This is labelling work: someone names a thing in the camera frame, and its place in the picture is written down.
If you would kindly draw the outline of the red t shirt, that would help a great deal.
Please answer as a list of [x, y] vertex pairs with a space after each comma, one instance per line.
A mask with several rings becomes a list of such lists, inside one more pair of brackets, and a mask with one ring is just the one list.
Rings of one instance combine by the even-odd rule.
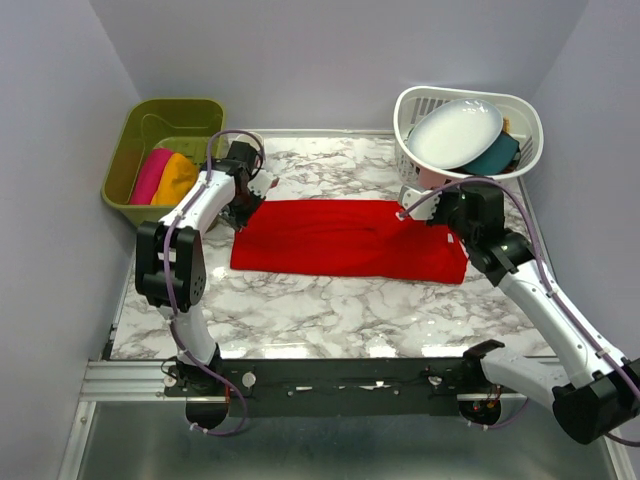
[[400, 220], [386, 200], [267, 201], [234, 238], [235, 270], [459, 285], [467, 256], [446, 226]]

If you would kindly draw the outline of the white plastic dish basket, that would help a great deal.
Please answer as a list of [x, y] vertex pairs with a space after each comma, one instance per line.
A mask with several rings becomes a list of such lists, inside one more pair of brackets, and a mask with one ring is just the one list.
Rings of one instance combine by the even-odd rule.
[[519, 142], [519, 162], [513, 170], [494, 175], [495, 180], [510, 181], [536, 166], [543, 151], [544, 133], [537, 111], [524, 99], [494, 92], [414, 86], [400, 93], [393, 111], [395, 163], [403, 183], [435, 188], [466, 176], [464, 173], [420, 165], [407, 146], [409, 134], [420, 120], [457, 99], [484, 100], [497, 107], [503, 117], [506, 132]]

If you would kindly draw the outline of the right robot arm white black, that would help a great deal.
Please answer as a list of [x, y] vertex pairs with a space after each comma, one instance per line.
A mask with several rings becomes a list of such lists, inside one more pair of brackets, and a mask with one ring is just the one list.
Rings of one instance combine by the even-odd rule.
[[450, 228], [471, 264], [524, 312], [556, 353], [559, 366], [529, 359], [497, 340], [463, 355], [469, 390], [506, 387], [550, 410], [563, 431], [588, 445], [639, 415], [639, 363], [608, 342], [568, 299], [542, 259], [536, 234], [505, 225], [504, 204], [521, 202], [498, 182], [471, 177], [402, 198], [407, 216]]

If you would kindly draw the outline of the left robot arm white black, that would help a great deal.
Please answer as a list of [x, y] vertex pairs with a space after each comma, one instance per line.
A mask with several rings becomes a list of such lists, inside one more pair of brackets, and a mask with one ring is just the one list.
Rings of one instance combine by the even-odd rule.
[[135, 288], [156, 308], [176, 344], [179, 363], [190, 366], [187, 382], [201, 395], [222, 380], [220, 349], [200, 306], [207, 272], [203, 236], [218, 218], [239, 232], [248, 226], [277, 178], [262, 170], [261, 137], [235, 130], [226, 155], [206, 159], [194, 186], [160, 220], [144, 221], [136, 233]]

